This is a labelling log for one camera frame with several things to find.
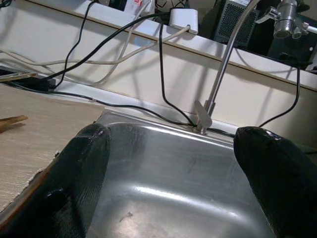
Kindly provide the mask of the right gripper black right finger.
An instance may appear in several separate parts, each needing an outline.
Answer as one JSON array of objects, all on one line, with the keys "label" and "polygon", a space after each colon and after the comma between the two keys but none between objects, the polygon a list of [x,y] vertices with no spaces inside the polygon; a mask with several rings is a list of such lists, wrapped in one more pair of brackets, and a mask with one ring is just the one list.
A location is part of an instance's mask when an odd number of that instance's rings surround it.
[{"label": "right gripper black right finger", "polygon": [[317,166],[291,140],[246,126],[234,137],[235,158],[278,238],[317,236]]}]

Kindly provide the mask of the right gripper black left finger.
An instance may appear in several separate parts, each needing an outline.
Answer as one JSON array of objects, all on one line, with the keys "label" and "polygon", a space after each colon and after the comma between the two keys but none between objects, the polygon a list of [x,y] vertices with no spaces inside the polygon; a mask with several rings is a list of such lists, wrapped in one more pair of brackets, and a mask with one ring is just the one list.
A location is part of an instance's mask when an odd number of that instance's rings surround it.
[{"label": "right gripper black left finger", "polygon": [[101,194],[110,129],[80,130],[0,214],[3,238],[84,238]]}]

